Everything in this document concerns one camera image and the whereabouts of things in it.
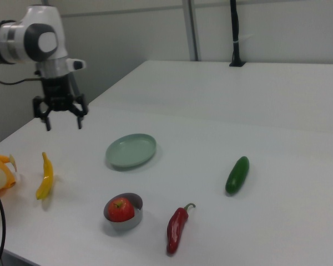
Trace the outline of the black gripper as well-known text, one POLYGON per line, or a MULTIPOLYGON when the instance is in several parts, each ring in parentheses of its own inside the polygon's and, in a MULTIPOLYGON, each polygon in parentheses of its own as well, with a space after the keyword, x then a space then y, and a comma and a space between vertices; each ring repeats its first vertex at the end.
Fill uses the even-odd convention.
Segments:
POLYGON ((84 94, 73 96, 70 89, 69 76, 41 80, 44 97, 33 98, 33 114, 46 125, 46 130, 51 130, 49 113, 51 111, 70 111, 77 117, 78 129, 82 128, 82 121, 88 114, 88 105, 84 94), (47 108, 41 110, 41 104, 47 108))

